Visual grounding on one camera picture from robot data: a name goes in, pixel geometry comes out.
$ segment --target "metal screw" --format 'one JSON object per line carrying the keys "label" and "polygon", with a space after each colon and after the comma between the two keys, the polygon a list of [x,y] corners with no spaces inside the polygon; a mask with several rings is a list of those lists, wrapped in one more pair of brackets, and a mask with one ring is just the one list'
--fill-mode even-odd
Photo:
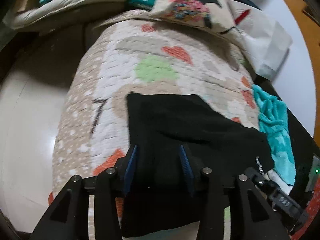
{"label": "metal screw", "polygon": [[239,180],[246,181],[247,179],[248,179],[248,177],[246,175],[244,175],[244,174],[239,175]]}
{"label": "metal screw", "polygon": [[212,172],[212,170],[210,168],[208,168],[208,167],[203,168],[202,171],[203,171],[204,174],[210,174]]}
{"label": "metal screw", "polygon": [[73,182],[76,182],[76,181],[78,181],[80,178],[81,178],[80,175],[74,175],[74,176],[71,177],[71,180],[72,180]]}
{"label": "metal screw", "polygon": [[116,172],[116,169],[113,168],[113,167],[107,168],[107,169],[106,169],[106,172],[107,172],[108,174],[114,174],[114,173]]}

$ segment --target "white floor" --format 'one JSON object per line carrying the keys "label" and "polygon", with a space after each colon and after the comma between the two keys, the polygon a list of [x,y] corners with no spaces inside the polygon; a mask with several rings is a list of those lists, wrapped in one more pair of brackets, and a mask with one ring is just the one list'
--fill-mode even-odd
{"label": "white floor", "polygon": [[53,146],[83,55],[81,34],[77,26],[38,38],[1,85],[0,209],[19,231],[32,232],[48,207]]}

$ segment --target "bed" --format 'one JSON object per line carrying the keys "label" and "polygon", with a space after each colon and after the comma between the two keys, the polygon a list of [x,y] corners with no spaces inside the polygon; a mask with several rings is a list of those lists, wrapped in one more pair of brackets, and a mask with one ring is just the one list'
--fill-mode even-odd
{"label": "bed", "polygon": [[[125,97],[131,91],[197,94],[225,117],[259,128],[253,82],[235,45],[194,28],[151,20],[143,10],[124,12],[103,26],[67,95],[53,153],[53,196],[71,176],[97,175],[125,155]],[[121,217],[119,199],[117,206]],[[91,239],[92,208],[91,203]]]}

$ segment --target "red object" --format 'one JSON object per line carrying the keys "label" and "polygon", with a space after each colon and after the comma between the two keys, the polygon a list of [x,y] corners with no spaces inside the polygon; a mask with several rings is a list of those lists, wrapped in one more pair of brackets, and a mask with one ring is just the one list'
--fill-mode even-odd
{"label": "red object", "polygon": [[53,202],[53,200],[54,200],[54,197],[53,197],[53,194],[52,194],[52,192],[49,194],[49,197],[48,197],[48,204],[49,204],[49,206],[51,205],[51,203]]}
{"label": "red object", "polygon": [[244,18],[246,18],[250,13],[250,9],[245,10],[237,19],[235,19],[236,25],[238,25]]}
{"label": "red object", "polygon": [[320,209],[320,178],[317,180],[317,183],[315,186],[315,192],[313,194],[312,199],[310,200],[308,207],[306,208],[306,211],[309,214],[309,218],[307,222],[303,225],[303,227],[291,237],[291,240],[298,240],[305,233],[305,231],[308,229],[311,222],[315,218],[316,214],[318,213],[319,209]]}

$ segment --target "white pillow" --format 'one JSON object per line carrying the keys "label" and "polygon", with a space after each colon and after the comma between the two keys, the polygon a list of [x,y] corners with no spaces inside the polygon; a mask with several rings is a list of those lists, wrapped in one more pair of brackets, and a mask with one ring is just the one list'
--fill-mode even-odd
{"label": "white pillow", "polygon": [[126,0],[52,0],[49,3],[41,6],[37,9],[32,9],[23,13],[13,13],[9,10],[3,19],[5,25],[11,29],[17,30],[20,28],[32,25],[44,18],[51,15],[58,14],[81,5],[87,5],[92,3],[105,3],[105,2],[121,2],[124,3]]}

